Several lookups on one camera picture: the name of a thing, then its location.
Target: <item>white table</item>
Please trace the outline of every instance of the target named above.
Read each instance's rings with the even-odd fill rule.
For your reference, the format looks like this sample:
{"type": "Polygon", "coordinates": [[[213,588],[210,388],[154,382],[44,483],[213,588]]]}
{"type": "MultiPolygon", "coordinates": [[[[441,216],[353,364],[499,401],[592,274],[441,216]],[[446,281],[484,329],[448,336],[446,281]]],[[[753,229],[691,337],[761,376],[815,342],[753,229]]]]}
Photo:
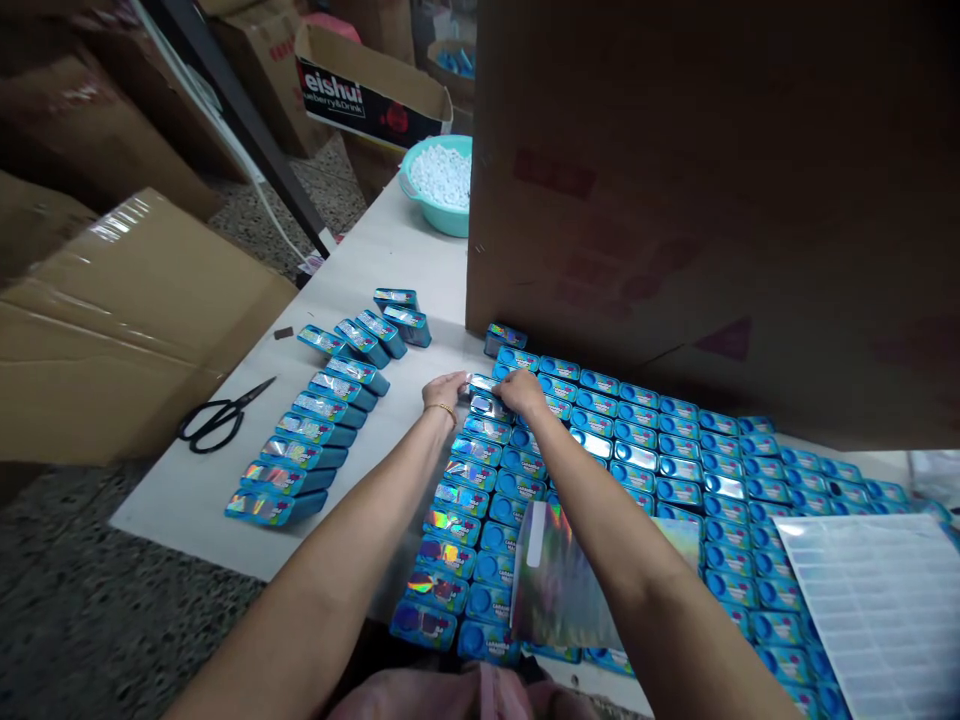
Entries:
{"type": "MultiPolygon", "coordinates": [[[[247,408],[233,442],[209,455],[193,454],[186,443],[174,442],[120,506],[111,524],[239,573],[271,580],[300,541],[414,422],[420,413],[424,384],[437,375],[461,369],[490,375],[493,362],[483,355],[482,341],[463,327],[466,268],[467,241],[430,228],[419,207],[406,199],[394,179],[214,396],[234,399],[277,376],[247,408]],[[294,337],[275,340],[274,331],[293,327],[299,332],[308,323],[332,330],[337,322],[355,317],[364,308],[375,310],[371,297],[377,287],[415,289],[421,309],[429,316],[433,343],[425,350],[410,347],[405,357],[391,362],[383,371],[391,382],[390,391],[360,430],[329,490],[326,507],[309,521],[289,529],[271,530],[224,517],[223,509],[237,489],[241,473],[256,459],[277,420],[325,362],[319,352],[294,337]]],[[[215,442],[216,437],[208,440],[215,442]]],[[[865,474],[880,480],[905,482],[909,477],[905,453],[843,455],[810,443],[794,444],[858,463],[865,474]]],[[[446,462],[446,454],[441,455],[440,462],[446,462]]],[[[441,471],[438,467],[438,478],[441,471]]],[[[422,499],[424,511],[431,497],[432,489],[422,499]]],[[[397,548],[371,606],[369,616],[373,619],[389,622],[392,616],[419,547],[422,517],[423,512],[415,515],[397,548]]],[[[564,685],[607,696],[617,705],[650,714],[642,691],[629,678],[586,664],[540,662],[564,685]]]]}

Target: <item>black scissors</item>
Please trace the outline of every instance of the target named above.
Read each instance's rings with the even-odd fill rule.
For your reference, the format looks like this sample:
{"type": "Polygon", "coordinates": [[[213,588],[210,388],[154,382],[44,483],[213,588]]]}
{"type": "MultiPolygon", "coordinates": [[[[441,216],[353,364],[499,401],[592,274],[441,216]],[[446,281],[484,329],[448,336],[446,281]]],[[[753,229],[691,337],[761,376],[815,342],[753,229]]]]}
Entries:
{"type": "Polygon", "coordinates": [[[219,450],[228,442],[233,440],[236,437],[237,432],[240,430],[240,423],[243,422],[243,408],[252,403],[257,396],[270,387],[270,383],[277,379],[277,376],[274,375],[272,378],[257,385],[253,390],[242,395],[237,400],[211,400],[210,402],[205,402],[203,405],[198,405],[193,410],[188,412],[184,416],[183,420],[180,421],[180,429],[177,431],[177,437],[181,440],[187,440],[190,443],[191,452],[195,452],[198,455],[205,455],[208,452],[213,452],[219,450]],[[212,418],[207,420],[203,425],[201,425],[197,430],[192,433],[187,433],[187,428],[190,426],[194,420],[197,419],[197,415],[208,408],[223,406],[214,414],[212,418]],[[208,448],[202,448],[198,446],[201,438],[206,437],[214,430],[216,430],[221,425],[226,425],[231,420],[234,421],[233,429],[230,430],[230,434],[226,438],[218,442],[216,445],[213,445],[208,448]]]}

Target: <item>blue packaging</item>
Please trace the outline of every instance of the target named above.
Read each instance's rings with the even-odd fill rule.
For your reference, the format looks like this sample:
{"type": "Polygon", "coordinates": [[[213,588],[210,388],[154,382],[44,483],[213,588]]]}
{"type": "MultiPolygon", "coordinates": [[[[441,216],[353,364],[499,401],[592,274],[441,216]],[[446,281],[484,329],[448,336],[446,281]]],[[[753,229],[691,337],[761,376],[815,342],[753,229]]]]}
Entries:
{"type": "Polygon", "coordinates": [[[480,535],[480,520],[466,513],[431,505],[423,518],[423,532],[473,547],[480,535]]]}
{"type": "Polygon", "coordinates": [[[487,514],[490,496],[483,490],[464,487],[450,480],[441,480],[433,493],[433,504],[453,513],[482,518],[487,514]]]}
{"type": "Polygon", "coordinates": [[[617,397],[620,394],[619,380],[593,370],[584,370],[580,373],[580,384],[585,388],[602,392],[605,395],[617,397]]]}
{"type": "Polygon", "coordinates": [[[473,579],[487,585],[513,587],[514,558],[481,550],[473,569],[473,579]]]}
{"type": "Polygon", "coordinates": [[[866,480],[867,493],[871,500],[883,500],[906,505],[910,502],[903,488],[896,483],[885,483],[879,480],[866,480]]]}
{"type": "Polygon", "coordinates": [[[553,375],[554,377],[569,380],[570,382],[577,382],[577,380],[580,379],[579,365],[569,360],[558,360],[557,358],[552,358],[547,355],[540,358],[540,372],[545,372],[547,375],[553,375]]]}
{"type": "Polygon", "coordinates": [[[750,529],[747,525],[738,525],[718,518],[708,517],[706,519],[704,535],[707,540],[731,545],[741,550],[749,550],[752,545],[750,529]]]}
{"type": "Polygon", "coordinates": [[[847,709],[847,703],[843,699],[843,693],[840,691],[839,685],[817,683],[817,697],[820,699],[823,720],[851,720],[852,716],[847,709]]]}
{"type": "Polygon", "coordinates": [[[704,473],[703,489],[715,495],[723,495],[734,500],[746,500],[747,498],[747,489],[743,486],[743,482],[723,475],[704,473]]]}
{"type": "Polygon", "coordinates": [[[416,566],[407,578],[403,596],[411,602],[459,615],[467,603],[469,587],[466,580],[456,575],[436,568],[416,566]]]}
{"type": "Polygon", "coordinates": [[[733,624],[740,629],[747,642],[753,642],[753,628],[750,626],[749,611],[744,610],[739,605],[731,605],[730,603],[720,603],[720,607],[727,611],[727,615],[733,620],[733,624]]]}
{"type": "Polygon", "coordinates": [[[720,413],[710,412],[709,410],[701,410],[699,420],[700,425],[707,430],[712,430],[713,432],[724,435],[740,434],[740,426],[737,424],[736,418],[732,418],[729,415],[721,415],[720,413]]]}
{"type": "Polygon", "coordinates": [[[749,550],[732,545],[708,542],[704,545],[704,558],[707,567],[718,572],[753,577],[753,557],[749,550]]]}
{"type": "Polygon", "coordinates": [[[330,358],[324,369],[329,375],[360,383],[378,397],[383,397],[390,389],[390,381],[379,370],[359,360],[344,357],[330,358]]]}
{"type": "Polygon", "coordinates": [[[643,425],[654,430],[660,427],[660,413],[639,405],[621,402],[617,408],[617,417],[634,425],[643,425]]]}
{"type": "Polygon", "coordinates": [[[704,577],[710,592],[720,602],[746,608],[757,607],[757,588],[752,580],[716,570],[705,571],[704,577]]]}
{"type": "Polygon", "coordinates": [[[400,337],[400,331],[396,325],[388,323],[369,310],[363,310],[357,315],[357,323],[377,338],[383,346],[383,349],[386,350],[387,354],[394,360],[399,360],[407,354],[406,343],[404,343],[403,338],[400,337]]]}
{"type": "Polygon", "coordinates": [[[628,403],[642,405],[646,408],[656,410],[660,405],[660,396],[653,390],[647,390],[639,385],[630,383],[620,383],[620,397],[628,403]]]}
{"type": "Polygon", "coordinates": [[[703,511],[707,517],[715,517],[726,522],[746,525],[750,522],[750,513],[746,503],[724,495],[706,493],[703,496],[703,511]]]}
{"type": "Polygon", "coordinates": [[[690,440],[700,438],[700,426],[695,421],[684,420],[673,415],[660,416],[660,432],[689,438],[690,440]]]}
{"type": "Polygon", "coordinates": [[[506,667],[520,662],[520,643],[513,640],[510,628],[476,620],[464,620],[457,641],[457,655],[506,667]]]}
{"type": "Polygon", "coordinates": [[[390,634],[414,645],[446,652],[453,645],[457,619],[442,610],[401,600],[390,621],[390,634]]]}
{"type": "Polygon", "coordinates": [[[293,412],[283,414],[274,432],[280,437],[332,447],[350,447],[357,438],[356,430],[293,412]]]}
{"type": "Polygon", "coordinates": [[[513,473],[504,468],[497,473],[497,492],[522,503],[542,500],[546,491],[547,486],[540,480],[522,473],[513,473]]]}
{"type": "Polygon", "coordinates": [[[582,408],[575,408],[570,413],[570,424],[575,428],[592,432],[600,437],[613,437],[614,420],[604,415],[588,412],[582,408]]]}
{"type": "Polygon", "coordinates": [[[504,448],[502,463],[508,470],[529,475],[534,480],[543,480],[547,475],[547,464],[542,457],[513,447],[504,448]]]}
{"type": "Polygon", "coordinates": [[[503,448],[496,443],[470,435],[457,435],[450,449],[454,455],[462,455],[490,467],[499,465],[503,454],[503,448]]]}
{"type": "Polygon", "coordinates": [[[636,445],[630,445],[629,443],[621,442],[617,440],[613,446],[613,459],[619,460],[622,463],[627,465],[634,465],[638,468],[643,468],[644,470],[656,471],[657,469],[657,454],[650,450],[646,450],[642,447],[637,447],[636,445]]]}
{"type": "Polygon", "coordinates": [[[604,670],[636,677],[633,667],[630,665],[630,658],[623,650],[606,650],[604,648],[584,648],[583,659],[593,665],[598,665],[604,670]]]}
{"type": "Polygon", "coordinates": [[[806,490],[791,490],[790,499],[793,507],[800,515],[831,515],[830,498],[826,495],[807,492],[806,490]]]}
{"type": "Polygon", "coordinates": [[[740,425],[740,432],[743,435],[752,435],[758,432],[773,435],[777,431],[773,420],[760,415],[737,418],[737,424],[740,425]]]}
{"type": "Polygon", "coordinates": [[[509,625],[510,595],[509,588],[471,583],[466,606],[467,617],[494,625],[509,625]]]}
{"type": "Polygon", "coordinates": [[[734,480],[743,477],[743,465],[736,458],[704,452],[701,461],[704,470],[714,475],[724,475],[734,480]]]}
{"type": "Polygon", "coordinates": [[[321,330],[316,325],[306,325],[303,330],[297,334],[297,340],[312,347],[314,350],[329,355],[330,357],[351,357],[353,352],[350,347],[333,333],[321,330]]]}
{"type": "Polygon", "coordinates": [[[784,468],[783,472],[786,475],[787,482],[794,487],[817,492],[821,495],[827,494],[827,484],[821,475],[811,470],[802,470],[796,467],[784,468]]]}
{"type": "Polygon", "coordinates": [[[660,396],[661,413],[666,413],[667,415],[673,415],[674,417],[696,423],[699,411],[700,408],[693,403],[688,403],[684,400],[677,400],[677,398],[667,397],[666,395],[660,396]]]}
{"type": "Polygon", "coordinates": [[[803,595],[800,586],[786,578],[757,578],[757,592],[760,604],[771,610],[800,612],[803,609],[803,595]]]}
{"type": "Polygon", "coordinates": [[[645,493],[653,493],[656,490],[657,482],[653,473],[636,465],[611,461],[610,474],[613,475],[614,480],[625,487],[645,493]]]}
{"type": "Polygon", "coordinates": [[[800,648],[776,645],[757,646],[757,654],[767,669],[782,683],[813,685],[813,670],[807,654],[800,648]]]}
{"type": "Polygon", "coordinates": [[[390,363],[390,356],[377,339],[353,320],[349,318],[341,320],[334,331],[347,341],[357,357],[363,358],[377,369],[382,370],[390,363]]]}
{"type": "Polygon", "coordinates": [[[858,483],[847,482],[846,480],[831,479],[827,482],[827,488],[830,494],[843,500],[844,502],[854,503],[856,505],[869,505],[870,497],[867,494],[867,488],[858,483]]]}
{"type": "Polygon", "coordinates": [[[223,514],[228,518],[257,525],[282,527],[316,515],[323,510],[326,502],[326,490],[286,497],[238,488],[224,508],[223,514]]]}
{"type": "Polygon", "coordinates": [[[463,432],[492,443],[504,445],[510,440],[512,428],[506,423],[485,418],[482,415],[469,415],[463,421],[463,432]]]}
{"type": "Polygon", "coordinates": [[[657,517],[667,518],[668,520],[685,520],[693,523],[697,526],[697,534],[700,536],[700,539],[703,539],[703,518],[699,515],[694,515],[692,512],[687,512],[669,503],[658,502],[657,517]]]}
{"type": "Polygon", "coordinates": [[[551,375],[544,375],[542,372],[537,375],[537,379],[540,381],[540,387],[543,388],[543,392],[547,395],[553,395],[554,397],[571,403],[577,401],[577,386],[573,383],[555,378],[551,375]]]}
{"type": "Polygon", "coordinates": [[[330,468],[307,472],[256,460],[240,477],[240,487],[271,495],[304,495],[326,490],[336,476],[337,471],[330,468]]]}
{"type": "Polygon", "coordinates": [[[570,428],[570,434],[591,455],[596,455],[604,460],[609,460],[613,456],[613,443],[606,438],[584,432],[579,428],[570,428]]]}
{"type": "Polygon", "coordinates": [[[784,465],[820,472],[820,456],[807,450],[797,450],[781,445],[780,459],[783,460],[784,465]]]}
{"type": "Polygon", "coordinates": [[[298,470],[338,468],[347,459],[344,448],[324,447],[274,435],[260,450],[260,459],[298,470]]]}
{"type": "Polygon", "coordinates": [[[821,720],[820,703],[817,701],[817,694],[812,688],[786,682],[780,684],[787,691],[801,715],[805,718],[811,718],[811,720],[821,720]]]}
{"type": "Polygon", "coordinates": [[[350,407],[342,400],[324,397],[310,392],[302,392],[293,401],[293,411],[309,417],[326,420],[334,425],[346,425],[359,429],[367,421],[367,414],[363,410],[350,407]]]}
{"type": "Polygon", "coordinates": [[[540,369],[540,357],[516,348],[502,345],[497,353],[497,362],[520,370],[535,373],[540,369]]]}
{"type": "Polygon", "coordinates": [[[517,419],[513,410],[490,395],[474,395],[470,399],[470,412],[474,415],[482,415],[485,418],[508,424],[515,422],[517,419]]]}
{"type": "Polygon", "coordinates": [[[519,528],[523,524],[526,509],[527,503],[497,493],[490,500],[490,519],[519,528]]]}
{"type": "Polygon", "coordinates": [[[591,412],[600,413],[607,417],[615,418],[617,416],[617,401],[604,395],[592,393],[589,390],[580,389],[577,393],[577,405],[586,408],[591,412]]]}
{"type": "Polygon", "coordinates": [[[510,433],[510,444],[518,450],[531,452],[534,455],[541,455],[537,439],[533,436],[533,433],[526,428],[520,426],[514,427],[510,433]]]}
{"type": "Polygon", "coordinates": [[[773,435],[754,433],[740,438],[740,449],[745,455],[780,455],[780,446],[773,435]]]}
{"type": "Polygon", "coordinates": [[[422,312],[407,310],[396,305],[387,305],[383,309],[383,317],[397,326],[400,337],[408,345],[430,347],[433,337],[430,335],[430,326],[427,316],[422,312]]]}
{"type": "MultiPolygon", "coordinates": [[[[634,427],[642,430],[639,425],[629,425],[628,427],[634,427]]],[[[652,436],[656,436],[656,433],[653,430],[646,430],[652,436]]],[[[688,440],[687,438],[679,438],[675,435],[664,435],[660,434],[659,438],[659,447],[660,452],[664,455],[673,455],[674,457],[685,458],[687,460],[699,460],[700,459],[700,445],[696,440],[688,440]]],[[[642,445],[643,443],[637,443],[636,439],[633,440],[637,445],[642,445]]]]}
{"type": "Polygon", "coordinates": [[[497,353],[504,345],[523,350],[527,346],[527,336],[519,330],[508,328],[506,325],[490,323],[487,326],[487,339],[483,346],[483,354],[496,359],[497,353]]]}
{"type": "Polygon", "coordinates": [[[790,560],[785,552],[778,550],[757,550],[753,554],[757,561],[757,575],[772,578],[795,580],[790,560]]]}
{"type": "Polygon", "coordinates": [[[703,431],[700,433],[700,446],[706,452],[712,452],[716,455],[726,455],[731,458],[740,457],[740,443],[737,442],[736,438],[703,431]]]}
{"type": "Polygon", "coordinates": [[[568,662],[571,665],[577,665],[580,662],[580,648],[550,647],[549,645],[535,645],[534,643],[521,643],[520,647],[529,655],[553,658],[554,660],[568,662]]]}
{"type": "Polygon", "coordinates": [[[747,492],[755,500],[765,500],[781,505],[789,505],[791,502],[790,492],[787,490],[786,484],[779,480],[750,478],[747,480],[747,492]]]}
{"type": "Polygon", "coordinates": [[[650,493],[640,492],[639,490],[634,490],[632,487],[623,486],[623,489],[627,491],[627,494],[633,498],[633,501],[641,507],[641,509],[647,513],[650,517],[653,517],[657,511],[657,500],[650,493]]]}
{"type": "Polygon", "coordinates": [[[820,470],[827,477],[847,480],[849,482],[863,482],[863,478],[860,476],[860,468],[850,463],[822,457],[820,458],[820,470]]]}
{"type": "Polygon", "coordinates": [[[694,460],[683,460],[681,458],[661,455],[657,472],[666,477],[675,477],[682,480],[690,480],[691,482],[703,482],[703,471],[700,469],[700,463],[694,460]]]}
{"type": "Polygon", "coordinates": [[[516,528],[488,520],[483,524],[483,532],[480,534],[480,549],[494,555],[516,557],[518,539],[519,531],[516,528]]]}
{"type": "Polygon", "coordinates": [[[493,490],[497,482],[497,471],[493,468],[455,456],[447,460],[443,476],[447,480],[484,492],[493,490]]]}
{"type": "Polygon", "coordinates": [[[753,634],[757,642],[762,645],[803,646],[799,613],[754,610],[750,613],[750,620],[753,625],[753,634]]]}
{"type": "Polygon", "coordinates": [[[743,470],[747,477],[764,477],[770,480],[783,480],[786,474],[783,472],[783,465],[780,461],[772,457],[745,457],[743,459],[743,470]]]}
{"type": "Polygon", "coordinates": [[[399,307],[409,308],[414,312],[420,312],[416,290],[377,288],[373,291],[373,302],[380,308],[380,312],[383,312],[388,305],[398,305],[399,307]]]}
{"type": "Polygon", "coordinates": [[[774,528],[776,527],[773,522],[775,517],[793,517],[793,513],[790,512],[789,508],[783,505],[761,502],[760,500],[752,500],[747,503],[747,509],[750,511],[750,522],[769,525],[774,528]]]}
{"type": "Polygon", "coordinates": [[[364,389],[360,383],[344,380],[322,370],[313,376],[307,389],[317,395],[342,400],[364,412],[370,412],[377,405],[377,396],[364,389]]]}
{"type": "Polygon", "coordinates": [[[699,507],[703,503],[699,485],[686,480],[671,480],[669,478],[657,480],[657,498],[674,505],[699,507]]]}
{"type": "Polygon", "coordinates": [[[455,577],[469,579],[477,562],[477,551],[428,533],[420,541],[416,562],[423,567],[437,568],[455,577]]]}

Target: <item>stack of boxes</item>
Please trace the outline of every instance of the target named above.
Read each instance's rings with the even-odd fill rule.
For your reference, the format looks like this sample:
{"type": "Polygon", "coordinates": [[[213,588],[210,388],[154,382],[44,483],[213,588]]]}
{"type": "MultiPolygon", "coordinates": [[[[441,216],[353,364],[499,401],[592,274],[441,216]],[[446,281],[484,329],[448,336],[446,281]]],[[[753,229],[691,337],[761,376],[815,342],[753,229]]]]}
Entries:
{"type": "Polygon", "coordinates": [[[313,325],[297,338],[328,356],[297,395],[274,435],[240,478],[224,513],[227,517],[279,527],[320,512],[337,469],[347,459],[357,432],[390,383],[380,373],[391,359],[403,357],[404,339],[429,344],[426,316],[417,307],[413,290],[378,288],[374,302],[386,314],[413,318],[412,333],[395,327],[370,310],[355,320],[341,320],[329,333],[313,325]]]}

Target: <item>terrazzo floor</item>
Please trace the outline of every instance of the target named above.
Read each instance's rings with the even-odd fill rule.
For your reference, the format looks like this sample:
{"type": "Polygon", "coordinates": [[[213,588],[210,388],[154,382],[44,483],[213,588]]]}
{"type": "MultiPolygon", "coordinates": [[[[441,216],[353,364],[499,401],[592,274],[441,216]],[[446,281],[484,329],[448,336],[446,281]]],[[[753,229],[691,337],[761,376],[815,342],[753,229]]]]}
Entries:
{"type": "MultiPolygon", "coordinates": [[[[331,232],[353,227],[366,206],[339,136],[290,165],[331,232]]],[[[226,206],[211,226],[293,279],[300,260],[255,190],[215,187],[226,206]]],[[[264,192],[309,253],[279,197],[264,192]]],[[[0,719],[158,718],[263,589],[108,525],[150,465],[51,467],[0,509],[0,719]]]]}

